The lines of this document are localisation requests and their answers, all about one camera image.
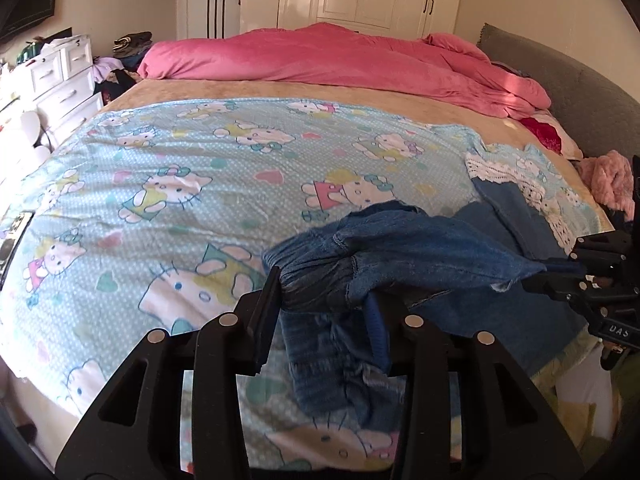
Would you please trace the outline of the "light blue cartoon cat bedsheet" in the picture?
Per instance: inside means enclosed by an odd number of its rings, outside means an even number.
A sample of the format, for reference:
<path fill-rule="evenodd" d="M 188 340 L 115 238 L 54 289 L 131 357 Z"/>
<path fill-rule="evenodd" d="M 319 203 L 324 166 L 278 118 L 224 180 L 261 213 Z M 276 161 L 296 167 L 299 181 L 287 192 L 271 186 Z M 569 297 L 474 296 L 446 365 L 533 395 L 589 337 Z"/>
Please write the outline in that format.
<path fill-rule="evenodd" d="M 416 114 L 294 99 L 155 103 L 112 110 L 5 188 L 32 213 L 1 291 L 1 356 L 50 402 L 85 413 L 154 328 L 180 334 L 264 279 L 262 253 L 367 206 L 432 216 L 532 207 L 566 252 L 603 231 L 576 171 L 509 119 L 464 108 Z"/>

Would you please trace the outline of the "clothes pile beside bed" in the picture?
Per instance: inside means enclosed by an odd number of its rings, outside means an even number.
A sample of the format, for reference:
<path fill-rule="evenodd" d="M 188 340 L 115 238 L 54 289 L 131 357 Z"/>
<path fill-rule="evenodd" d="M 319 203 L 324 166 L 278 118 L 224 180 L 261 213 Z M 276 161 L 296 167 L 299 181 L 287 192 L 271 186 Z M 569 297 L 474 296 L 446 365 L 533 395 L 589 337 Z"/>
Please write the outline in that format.
<path fill-rule="evenodd" d="M 130 32 L 113 44 L 111 56 L 93 59 L 94 93 L 104 105 L 122 96 L 141 80 L 138 68 L 153 45 L 152 32 Z"/>

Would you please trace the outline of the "blue denim pants lace hem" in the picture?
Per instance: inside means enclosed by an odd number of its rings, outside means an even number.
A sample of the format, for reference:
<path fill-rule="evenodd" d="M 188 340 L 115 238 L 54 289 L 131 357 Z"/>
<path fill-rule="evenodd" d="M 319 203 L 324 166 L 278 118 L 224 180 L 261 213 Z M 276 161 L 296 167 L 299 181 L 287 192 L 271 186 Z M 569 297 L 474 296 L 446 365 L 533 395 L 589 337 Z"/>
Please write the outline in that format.
<path fill-rule="evenodd" d="M 375 362 L 364 302 L 384 289 L 394 307 L 444 332 L 487 330 L 535 375 L 584 329 L 567 304 L 526 292 L 522 279 L 564 256 L 534 190 L 474 174 L 478 200 L 452 217 L 391 200 L 293 236 L 265 253 L 278 268 L 280 316 L 295 399 L 310 417 L 347 410 L 364 429 L 399 424 L 405 383 Z"/>

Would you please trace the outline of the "pink fluffy garment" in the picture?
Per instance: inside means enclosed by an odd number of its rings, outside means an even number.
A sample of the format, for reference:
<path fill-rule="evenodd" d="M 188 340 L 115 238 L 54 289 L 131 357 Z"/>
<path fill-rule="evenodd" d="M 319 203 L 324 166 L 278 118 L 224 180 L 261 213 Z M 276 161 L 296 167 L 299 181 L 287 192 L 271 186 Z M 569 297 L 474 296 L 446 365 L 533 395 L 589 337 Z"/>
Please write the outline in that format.
<path fill-rule="evenodd" d="M 634 176 L 631 162 L 618 151 L 586 157 L 577 164 L 582 182 L 594 200 L 609 211 L 621 212 L 626 222 L 634 220 Z"/>

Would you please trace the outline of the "white drawer dresser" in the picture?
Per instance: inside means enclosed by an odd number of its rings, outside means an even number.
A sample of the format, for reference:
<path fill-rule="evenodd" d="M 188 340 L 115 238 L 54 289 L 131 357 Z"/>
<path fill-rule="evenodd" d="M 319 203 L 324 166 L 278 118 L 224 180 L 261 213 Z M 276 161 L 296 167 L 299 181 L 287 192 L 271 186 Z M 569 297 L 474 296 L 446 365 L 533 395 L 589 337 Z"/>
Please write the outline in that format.
<path fill-rule="evenodd" d="M 103 107 L 96 91 L 90 37 L 55 40 L 1 79 L 1 121 L 35 112 L 44 144 L 58 148 Z"/>

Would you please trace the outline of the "red patterned pillow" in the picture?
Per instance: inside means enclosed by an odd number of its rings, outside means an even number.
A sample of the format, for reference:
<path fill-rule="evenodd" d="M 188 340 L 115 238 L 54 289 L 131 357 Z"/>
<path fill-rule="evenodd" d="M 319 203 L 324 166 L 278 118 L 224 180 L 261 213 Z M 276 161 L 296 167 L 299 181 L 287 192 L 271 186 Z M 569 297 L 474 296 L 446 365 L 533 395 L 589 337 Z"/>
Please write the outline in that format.
<path fill-rule="evenodd" d="M 582 160 L 584 154 L 578 144 L 568 135 L 559 121 L 546 110 L 520 119 L 538 141 L 549 151 L 568 160 Z"/>

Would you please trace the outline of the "black smartphone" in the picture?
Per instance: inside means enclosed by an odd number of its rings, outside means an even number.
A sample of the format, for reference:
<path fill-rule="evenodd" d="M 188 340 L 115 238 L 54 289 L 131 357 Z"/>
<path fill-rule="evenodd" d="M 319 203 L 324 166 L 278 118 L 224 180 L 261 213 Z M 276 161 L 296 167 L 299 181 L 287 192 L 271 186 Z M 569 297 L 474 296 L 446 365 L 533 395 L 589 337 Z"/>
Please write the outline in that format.
<path fill-rule="evenodd" d="M 4 232 L 6 236 L 1 242 L 0 249 L 0 289 L 3 288 L 17 248 L 20 246 L 24 234 L 34 217 L 35 213 L 33 211 L 22 211 L 13 219 L 6 232 Z"/>

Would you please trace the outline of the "grey upholstered headboard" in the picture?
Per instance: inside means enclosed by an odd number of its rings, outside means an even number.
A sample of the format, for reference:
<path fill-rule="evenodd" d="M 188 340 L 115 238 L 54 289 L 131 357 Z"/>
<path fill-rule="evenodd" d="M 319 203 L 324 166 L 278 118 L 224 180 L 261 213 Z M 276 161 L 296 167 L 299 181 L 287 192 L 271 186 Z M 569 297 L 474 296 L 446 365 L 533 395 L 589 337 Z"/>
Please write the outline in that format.
<path fill-rule="evenodd" d="M 551 99 L 551 114 L 587 156 L 615 150 L 639 153 L 639 102 L 605 76 L 570 56 L 491 24 L 480 30 L 480 50 L 532 76 Z"/>

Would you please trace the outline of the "pink duvet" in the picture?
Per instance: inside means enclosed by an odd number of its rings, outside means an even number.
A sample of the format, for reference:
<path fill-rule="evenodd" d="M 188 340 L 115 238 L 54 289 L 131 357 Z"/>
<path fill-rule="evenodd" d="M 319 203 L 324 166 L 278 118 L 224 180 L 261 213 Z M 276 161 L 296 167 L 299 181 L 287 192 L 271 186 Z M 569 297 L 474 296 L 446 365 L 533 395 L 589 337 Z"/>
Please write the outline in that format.
<path fill-rule="evenodd" d="M 281 81 L 391 91 L 497 118 L 520 119 L 551 105 L 538 81 L 492 64 L 480 48 L 453 34 L 403 40 L 330 23 L 158 42 L 138 73 L 154 80 Z"/>

